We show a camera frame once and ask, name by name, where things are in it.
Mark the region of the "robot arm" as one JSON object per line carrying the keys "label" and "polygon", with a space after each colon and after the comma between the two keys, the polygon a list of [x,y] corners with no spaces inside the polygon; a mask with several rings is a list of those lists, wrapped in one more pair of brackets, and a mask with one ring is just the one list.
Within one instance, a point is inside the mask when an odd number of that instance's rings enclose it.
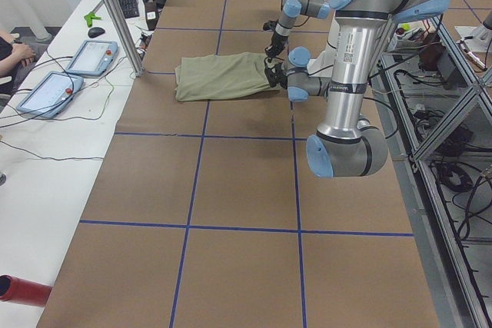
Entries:
{"label": "robot arm", "polygon": [[265,49],[267,57],[271,60],[282,53],[299,15],[326,19],[329,12],[330,6],[327,0],[282,0],[278,20],[264,24],[265,31],[268,29],[273,31],[271,43]]}
{"label": "robot arm", "polygon": [[450,0],[283,0],[282,12],[265,53],[277,57],[300,15],[332,15],[339,32],[331,75],[308,70],[306,48],[290,51],[268,74],[270,84],[286,88],[290,100],[324,96],[327,112],[306,143],[307,162],[319,177],[360,177],[379,171],[387,160],[383,133],[361,114],[373,63],[387,45],[386,25],[443,14]]}

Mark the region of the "person hand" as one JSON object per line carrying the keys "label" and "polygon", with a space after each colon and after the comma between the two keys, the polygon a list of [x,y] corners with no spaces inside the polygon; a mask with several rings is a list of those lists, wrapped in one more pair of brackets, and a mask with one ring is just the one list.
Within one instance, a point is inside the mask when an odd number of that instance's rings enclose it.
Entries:
{"label": "person hand", "polygon": [[10,62],[12,66],[21,64],[22,66],[30,65],[35,61],[36,53],[27,44],[14,43],[12,45],[12,53],[10,55]]}

